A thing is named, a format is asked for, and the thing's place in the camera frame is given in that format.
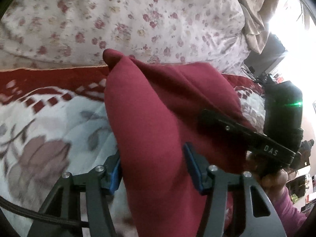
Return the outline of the pink sleeve forearm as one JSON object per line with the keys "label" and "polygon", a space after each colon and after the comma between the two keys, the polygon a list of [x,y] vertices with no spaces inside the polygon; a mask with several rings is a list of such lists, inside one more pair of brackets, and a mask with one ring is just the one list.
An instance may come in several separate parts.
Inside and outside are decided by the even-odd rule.
{"label": "pink sleeve forearm", "polygon": [[286,235],[295,236],[306,221],[307,216],[293,206],[287,187],[284,187],[282,195],[272,204],[282,222]]}

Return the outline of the right hand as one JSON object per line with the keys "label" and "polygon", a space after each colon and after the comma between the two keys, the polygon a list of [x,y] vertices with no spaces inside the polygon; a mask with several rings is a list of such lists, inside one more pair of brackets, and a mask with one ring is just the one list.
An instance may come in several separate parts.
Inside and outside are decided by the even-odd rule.
{"label": "right hand", "polygon": [[246,156],[244,170],[250,171],[262,189],[272,202],[281,198],[285,191],[285,185],[288,181],[288,173],[281,169],[275,174],[268,174],[262,171],[263,165],[256,158],[256,155],[249,153]]}

